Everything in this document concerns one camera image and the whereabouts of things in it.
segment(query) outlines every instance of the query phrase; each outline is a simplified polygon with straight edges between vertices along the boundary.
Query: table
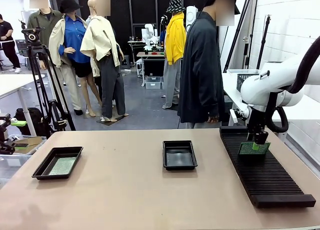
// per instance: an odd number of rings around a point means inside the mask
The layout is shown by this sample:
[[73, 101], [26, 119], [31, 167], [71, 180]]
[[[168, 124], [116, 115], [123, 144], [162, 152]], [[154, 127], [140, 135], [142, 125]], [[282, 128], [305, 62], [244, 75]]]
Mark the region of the table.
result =
[[34, 82], [34, 77], [32, 74], [2, 74], [0, 75], [0, 99], [5, 98], [15, 92], [18, 93], [23, 113], [26, 119], [26, 122], [28, 123], [28, 127], [31, 133], [31, 136], [37, 136], [34, 124], [32, 122], [32, 119], [30, 117], [30, 113], [28, 111], [28, 107], [26, 105], [26, 102], [24, 100], [23, 94], [22, 94], [22, 87], [24, 85], [27, 85], [29, 83]]
[[149, 59], [150, 57], [153, 58], [159, 58], [159, 59], [163, 59], [163, 61], [165, 60], [165, 55], [163, 54], [163, 51], [156, 51], [157, 54], [152, 55], [152, 52], [148, 52], [148, 54], [146, 54], [144, 51], [139, 52], [136, 56], [138, 58], [142, 59], [142, 84], [141, 87], [144, 87], [146, 84], [146, 80], [145, 80], [145, 63], [144, 61]]
[[136, 64], [136, 59], [135, 59], [135, 53], [134, 53], [134, 46], [145, 46], [146, 43], [143, 41], [128, 41], [128, 44], [131, 47], [132, 50], [132, 57], [133, 57], [133, 66]]
[[[223, 73], [222, 79], [224, 92], [233, 102], [232, 108], [239, 108], [242, 111], [247, 109], [248, 105], [242, 102], [241, 93], [237, 90], [237, 74], [229, 72]], [[288, 122], [320, 120], [320, 103], [307, 95], [304, 95], [297, 105], [285, 106], [283, 109]], [[273, 114], [272, 120], [274, 122], [281, 122], [277, 111]], [[229, 125], [233, 125], [232, 117], [230, 117]]]
[[[163, 141], [191, 140], [198, 167], [163, 169]], [[270, 150], [307, 194], [320, 180], [272, 132]], [[54, 147], [83, 146], [69, 179], [31, 178]], [[1, 230], [316, 229], [320, 202], [303, 209], [257, 209], [243, 188], [219, 129], [54, 133], [2, 188]]]

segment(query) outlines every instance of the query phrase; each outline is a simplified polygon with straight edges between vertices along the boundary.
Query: black camera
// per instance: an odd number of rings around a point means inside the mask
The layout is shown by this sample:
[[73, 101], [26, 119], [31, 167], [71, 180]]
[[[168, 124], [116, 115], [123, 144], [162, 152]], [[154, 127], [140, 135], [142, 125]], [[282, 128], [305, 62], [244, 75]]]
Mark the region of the black camera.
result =
[[25, 35], [25, 39], [28, 43], [30, 43], [32, 46], [41, 46], [41, 41], [39, 38], [39, 33], [44, 30], [43, 27], [37, 27], [37, 28], [29, 28], [29, 29], [23, 29], [22, 33]]

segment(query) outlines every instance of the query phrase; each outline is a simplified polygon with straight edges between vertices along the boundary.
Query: mannequin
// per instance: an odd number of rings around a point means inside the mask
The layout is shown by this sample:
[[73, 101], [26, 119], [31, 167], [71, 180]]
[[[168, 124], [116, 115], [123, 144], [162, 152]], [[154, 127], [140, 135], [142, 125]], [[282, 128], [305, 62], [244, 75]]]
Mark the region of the mannequin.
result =
[[60, 11], [64, 13], [62, 19], [55, 25], [49, 41], [49, 50], [54, 64], [59, 66], [61, 60], [72, 65], [75, 74], [80, 78], [82, 94], [85, 99], [89, 115], [95, 117], [87, 85], [95, 95], [99, 104], [102, 101], [99, 97], [97, 87], [94, 83], [91, 59], [80, 52], [81, 43], [85, 34], [87, 24], [76, 15], [76, 10], [81, 6], [75, 0], [61, 0]]
[[113, 118], [113, 97], [118, 114], [128, 116], [119, 61], [119, 54], [123, 57], [123, 53], [116, 42], [110, 22], [102, 16], [97, 16], [97, 0], [89, 0], [88, 6], [91, 21], [83, 37], [80, 51], [98, 62], [102, 83], [101, 121], [116, 122], [117, 120]]

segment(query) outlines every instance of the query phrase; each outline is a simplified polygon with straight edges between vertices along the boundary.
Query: beige jacket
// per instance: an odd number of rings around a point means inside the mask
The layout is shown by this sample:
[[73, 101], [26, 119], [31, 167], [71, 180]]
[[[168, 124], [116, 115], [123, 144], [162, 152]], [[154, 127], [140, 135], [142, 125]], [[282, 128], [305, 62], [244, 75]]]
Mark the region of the beige jacket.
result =
[[[84, 27], [87, 29], [88, 25], [86, 24], [86, 22], [81, 17], [79, 16], [76, 16], [76, 17], [83, 22]], [[49, 51], [52, 58], [52, 62], [58, 68], [61, 67], [62, 62], [70, 66], [72, 65], [66, 53], [63, 56], [60, 56], [59, 54], [59, 47], [60, 45], [63, 45], [65, 41], [65, 29], [66, 29], [65, 18], [66, 18], [66, 15], [64, 14], [62, 19], [59, 20], [54, 26], [54, 29], [52, 30], [52, 33], [49, 38]], [[90, 63], [92, 67], [93, 76], [94, 77], [100, 76], [98, 65], [93, 58], [91, 58]]]
[[80, 51], [97, 61], [112, 51], [115, 67], [120, 65], [117, 42], [111, 23], [102, 16], [91, 17]]

